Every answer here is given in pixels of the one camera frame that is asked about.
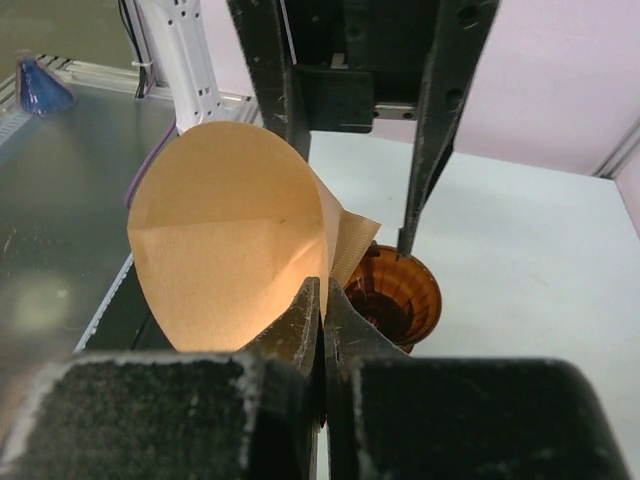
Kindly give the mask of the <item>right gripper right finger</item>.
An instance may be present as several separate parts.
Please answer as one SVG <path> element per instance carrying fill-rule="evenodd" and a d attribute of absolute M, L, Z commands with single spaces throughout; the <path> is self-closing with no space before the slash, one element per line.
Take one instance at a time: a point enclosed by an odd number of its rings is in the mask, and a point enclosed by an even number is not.
<path fill-rule="evenodd" d="M 333 479 L 626 479 L 591 383 L 547 358 L 406 354 L 336 281 L 324 319 Z"/>

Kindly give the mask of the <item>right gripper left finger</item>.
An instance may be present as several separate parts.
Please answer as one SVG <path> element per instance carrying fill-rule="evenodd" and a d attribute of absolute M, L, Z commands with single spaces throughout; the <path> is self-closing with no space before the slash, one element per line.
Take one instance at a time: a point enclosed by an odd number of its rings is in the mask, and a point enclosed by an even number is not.
<path fill-rule="evenodd" d="M 312 479 L 317 279 L 237 352 L 83 354 L 35 377 L 5 479 Z"/>

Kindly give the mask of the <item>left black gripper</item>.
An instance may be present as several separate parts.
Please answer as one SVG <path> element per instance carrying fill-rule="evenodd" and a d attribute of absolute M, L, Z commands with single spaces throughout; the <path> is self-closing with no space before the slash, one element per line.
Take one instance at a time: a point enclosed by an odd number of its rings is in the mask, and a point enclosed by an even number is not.
<path fill-rule="evenodd" d="M 397 240 L 398 254 L 410 256 L 500 2 L 287 1 L 287 21 L 281 1 L 227 5 L 263 125 L 303 159 L 310 129 L 369 133 L 378 106 L 415 106 L 419 97 Z"/>

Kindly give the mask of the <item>amber plastic coffee dripper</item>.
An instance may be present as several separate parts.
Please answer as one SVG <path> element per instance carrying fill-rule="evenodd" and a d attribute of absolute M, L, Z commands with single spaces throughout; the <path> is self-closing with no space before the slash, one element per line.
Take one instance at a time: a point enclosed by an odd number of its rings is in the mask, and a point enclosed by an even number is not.
<path fill-rule="evenodd" d="M 431 334 L 442 312 L 432 272 L 392 246 L 372 243 L 344 291 L 353 308 L 407 354 Z"/>

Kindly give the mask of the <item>brown paper coffee filter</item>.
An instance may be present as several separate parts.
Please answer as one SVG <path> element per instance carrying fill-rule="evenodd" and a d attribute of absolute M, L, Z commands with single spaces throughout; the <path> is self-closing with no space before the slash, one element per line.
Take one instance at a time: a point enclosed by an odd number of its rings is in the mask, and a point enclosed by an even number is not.
<path fill-rule="evenodd" d="M 276 134 L 215 121 L 159 154 L 127 233 L 161 331 L 176 350 L 197 352 L 244 347 L 307 278 L 346 284 L 379 228 L 346 210 Z"/>

